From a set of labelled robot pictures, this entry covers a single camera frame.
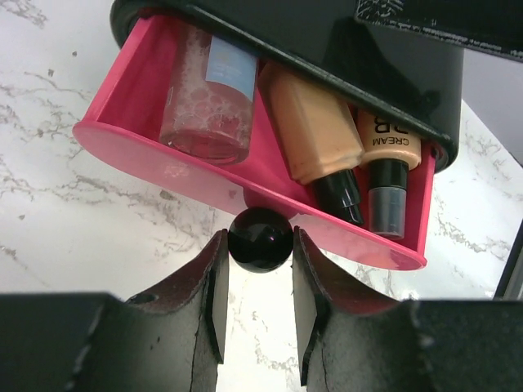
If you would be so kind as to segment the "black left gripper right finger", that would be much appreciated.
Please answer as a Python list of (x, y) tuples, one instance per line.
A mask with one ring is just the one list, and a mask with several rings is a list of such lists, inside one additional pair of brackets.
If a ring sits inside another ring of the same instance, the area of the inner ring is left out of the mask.
[(309, 391), (519, 391), (522, 304), (396, 301), (293, 233), (300, 382)]

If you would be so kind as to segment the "square beige foundation bottle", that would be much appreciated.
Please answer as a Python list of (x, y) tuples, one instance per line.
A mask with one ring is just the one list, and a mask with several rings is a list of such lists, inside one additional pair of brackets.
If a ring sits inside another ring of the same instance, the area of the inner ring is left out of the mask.
[(275, 63), (264, 65), (258, 88), (291, 178), (321, 211), (362, 226), (353, 169), (364, 148), (348, 103)]

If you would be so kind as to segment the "pink top drawer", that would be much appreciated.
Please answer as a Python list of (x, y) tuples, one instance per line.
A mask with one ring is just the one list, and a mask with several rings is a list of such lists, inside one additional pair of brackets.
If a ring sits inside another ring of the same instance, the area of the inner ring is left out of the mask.
[(263, 103), (257, 100), (248, 157), (214, 166), (159, 142), (177, 42), (168, 16), (138, 20), (83, 119), (78, 143), (112, 167), (211, 207), (239, 214), (266, 207), (304, 229), (315, 244), (349, 260), (386, 270), (419, 270), (424, 256), (435, 159), (424, 145), (409, 174), (405, 236), (391, 241), (330, 216), (294, 182)]

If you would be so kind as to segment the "clear glass bottle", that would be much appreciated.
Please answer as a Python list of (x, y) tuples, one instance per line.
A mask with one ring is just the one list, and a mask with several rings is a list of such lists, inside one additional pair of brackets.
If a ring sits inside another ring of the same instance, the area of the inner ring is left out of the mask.
[(159, 141), (216, 165), (249, 153), (258, 58), (194, 26), (177, 43)]

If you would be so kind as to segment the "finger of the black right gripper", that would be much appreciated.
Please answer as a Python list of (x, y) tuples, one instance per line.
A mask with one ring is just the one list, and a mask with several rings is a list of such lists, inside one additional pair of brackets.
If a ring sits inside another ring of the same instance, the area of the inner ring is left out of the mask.
[(522, 60), (521, 1), (358, 1), (355, 19), (491, 56)]

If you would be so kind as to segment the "round beige cream bottle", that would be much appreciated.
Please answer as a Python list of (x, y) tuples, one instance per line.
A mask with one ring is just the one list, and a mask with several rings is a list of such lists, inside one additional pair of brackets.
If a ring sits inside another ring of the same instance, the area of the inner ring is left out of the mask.
[(360, 166), (368, 173), (369, 230), (385, 238), (402, 239), (408, 177), (422, 161), (421, 139), (361, 109), (356, 127), (364, 147)]

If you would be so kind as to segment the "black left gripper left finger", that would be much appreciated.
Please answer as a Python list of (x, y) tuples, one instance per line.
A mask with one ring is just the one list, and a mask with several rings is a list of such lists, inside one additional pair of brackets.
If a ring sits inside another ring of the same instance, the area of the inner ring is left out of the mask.
[(224, 360), (227, 232), (126, 301), (107, 293), (4, 294), (4, 391), (213, 391)]

